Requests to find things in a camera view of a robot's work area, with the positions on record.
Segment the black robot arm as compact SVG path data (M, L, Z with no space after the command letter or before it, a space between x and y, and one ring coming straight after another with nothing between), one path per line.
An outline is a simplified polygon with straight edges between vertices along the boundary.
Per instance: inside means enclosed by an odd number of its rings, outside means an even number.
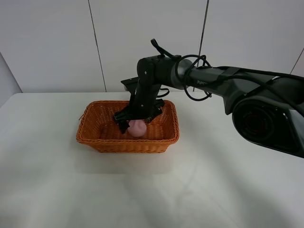
M251 143L293 156L304 155L304 79L289 74L231 66L201 67L189 56L157 55L139 60L137 77L123 81L129 104L114 114L124 133L131 120L151 122L162 113L162 85L194 87L223 98L225 113Z

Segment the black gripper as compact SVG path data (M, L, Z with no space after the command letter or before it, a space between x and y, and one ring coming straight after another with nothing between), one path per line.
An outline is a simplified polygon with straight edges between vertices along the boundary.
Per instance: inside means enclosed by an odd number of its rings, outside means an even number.
M128 105L114 114L114 120L118 123L122 134L125 134L130 127L130 120L144 120L150 123L162 114L164 101L157 98L160 88L160 84L144 85L138 79L136 91L130 93Z

